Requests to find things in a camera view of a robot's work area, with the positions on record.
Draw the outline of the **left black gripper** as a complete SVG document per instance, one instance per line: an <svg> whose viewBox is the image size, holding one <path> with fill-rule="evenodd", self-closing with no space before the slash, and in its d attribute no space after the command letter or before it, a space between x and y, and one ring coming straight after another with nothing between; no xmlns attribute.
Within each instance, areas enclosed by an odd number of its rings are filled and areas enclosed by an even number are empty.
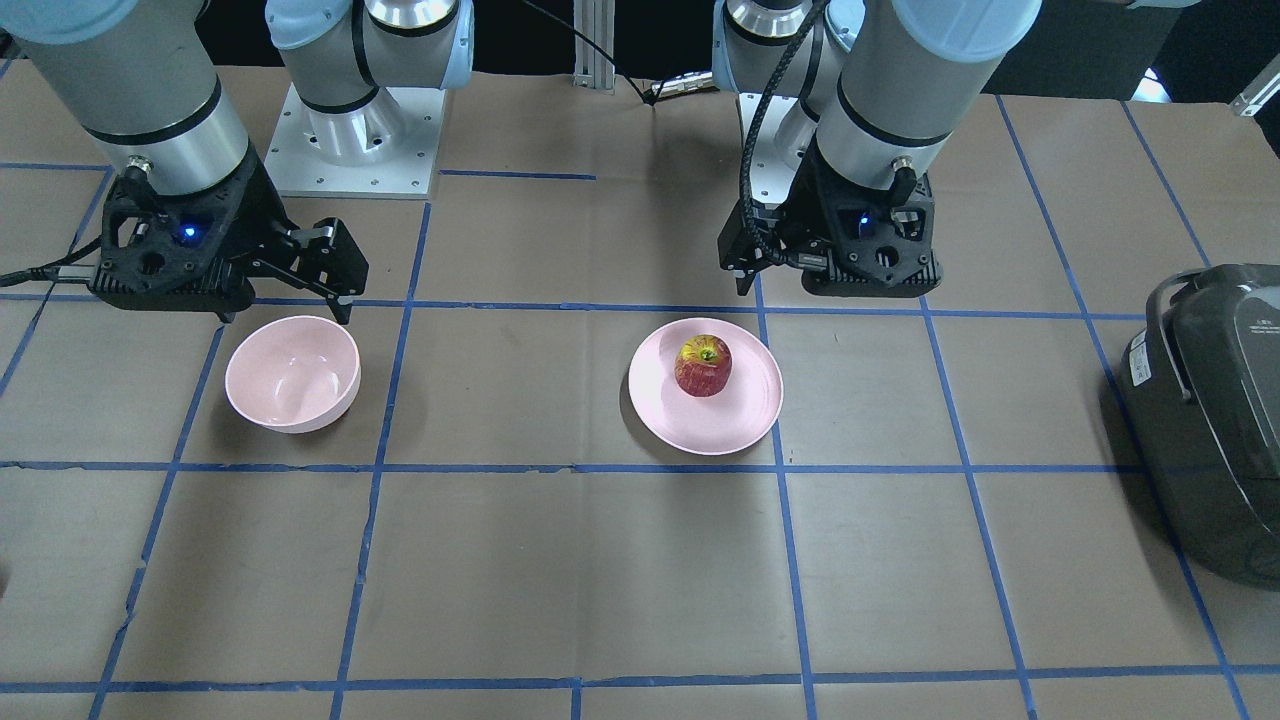
<svg viewBox="0 0 1280 720"><path fill-rule="evenodd" d="M801 273L803 288L841 299L916 299L943 279L932 240L934 196L928 174L892 160L890 187L845 179L810 147L787 200L767 213L751 200L750 161L739 168L739 200L718 238L719 265L737 296L772 266Z"/></svg>

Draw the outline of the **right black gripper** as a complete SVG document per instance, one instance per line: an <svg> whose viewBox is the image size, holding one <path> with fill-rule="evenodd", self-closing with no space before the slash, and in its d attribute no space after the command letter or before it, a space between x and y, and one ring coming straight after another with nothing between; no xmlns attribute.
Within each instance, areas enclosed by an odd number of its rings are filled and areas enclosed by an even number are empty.
<svg viewBox="0 0 1280 720"><path fill-rule="evenodd" d="M275 277L325 300L349 324L369 260L339 218L298 228L285 215L262 161L246 155L224 179L186 195L163 195L157 164L133 155L102 206L100 258L90 292L133 311L214 313L247 309L253 277Z"/></svg>

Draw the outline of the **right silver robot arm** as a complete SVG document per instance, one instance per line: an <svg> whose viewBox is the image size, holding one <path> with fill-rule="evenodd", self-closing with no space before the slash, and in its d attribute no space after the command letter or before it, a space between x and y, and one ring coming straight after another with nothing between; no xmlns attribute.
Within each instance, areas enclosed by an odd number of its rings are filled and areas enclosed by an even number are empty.
<svg viewBox="0 0 1280 720"><path fill-rule="evenodd" d="M83 284L132 311L211 313L221 322L255 301L253 279L319 296L339 324L366 290L369 261L333 217L293 223L293 195L422 197L440 120L413 109L468 82L471 1L269 1L269 36L297 108L260 152L196 23L204 1L5 1L3 29L100 146L116 176L101 229L83 249L6 273Z"/></svg>

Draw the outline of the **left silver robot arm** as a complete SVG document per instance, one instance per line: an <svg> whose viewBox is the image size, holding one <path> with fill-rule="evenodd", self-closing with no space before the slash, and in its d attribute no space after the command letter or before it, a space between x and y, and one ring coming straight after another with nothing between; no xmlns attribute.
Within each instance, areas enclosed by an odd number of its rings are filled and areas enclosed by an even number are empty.
<svg viewBox="0 0 1280 720"><path fill-rule="evenodd" d="M773 266L826 297L916 299L943 268L928 170L1038 1L718 1L717 88L742 108L718 238L739 295Z"/></svg>

